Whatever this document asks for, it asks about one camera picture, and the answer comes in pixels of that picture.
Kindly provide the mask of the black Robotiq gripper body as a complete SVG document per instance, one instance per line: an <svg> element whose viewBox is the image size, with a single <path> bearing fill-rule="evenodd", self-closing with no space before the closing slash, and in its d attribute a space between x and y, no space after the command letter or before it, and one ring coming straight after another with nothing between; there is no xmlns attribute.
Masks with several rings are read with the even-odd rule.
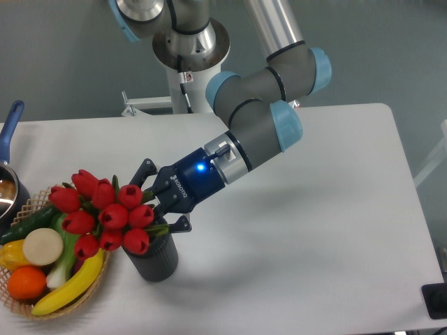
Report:
<svg viewBox="0 0 447 335"><path fill-rule="evenodd" d="M158 199L157 214L186 214L203 200L225 187L217 170L217 160L228 153L228 148L208 154L199 148L173 165L158 169L149 190Z"/></svg>

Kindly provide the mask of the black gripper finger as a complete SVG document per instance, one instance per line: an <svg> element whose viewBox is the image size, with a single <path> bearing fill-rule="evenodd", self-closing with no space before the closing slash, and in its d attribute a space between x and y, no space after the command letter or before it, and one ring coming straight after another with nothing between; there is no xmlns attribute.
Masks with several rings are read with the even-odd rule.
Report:
<svg viewBox="0 0 447 335"><path fill-rule="evenodd" d="M167 223L169 233L186 233L192 231L189 215L181 215L174 223Z"/></svg>
<svg viewBox="0 0 447 335"><path fill-rule="evenodd" d="M158 169L150 158L146 158L135 172L129 184L142 187L147 178L158 174Z"/></svg>

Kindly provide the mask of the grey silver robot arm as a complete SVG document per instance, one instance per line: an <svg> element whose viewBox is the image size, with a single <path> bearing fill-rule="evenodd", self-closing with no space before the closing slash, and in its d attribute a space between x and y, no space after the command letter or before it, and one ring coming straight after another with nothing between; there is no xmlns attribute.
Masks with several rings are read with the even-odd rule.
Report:
<svg viewBox="0 0 447 335"><path fill-rule="evenodd" d="M264 164L302 137L291 103L324 88L331 80L328 56L307 47L287 1L246 1L267 65L242 77L223 71L230 39L210 16L208 1L111 1L130 41L152 39L166 70L170 98L133 99L128 109L169 105L175 114L212 112L226 132L173 165L143 165L133 183L155 176L151 192L153 234L184 232L193 208L226 185Z"/></svg>

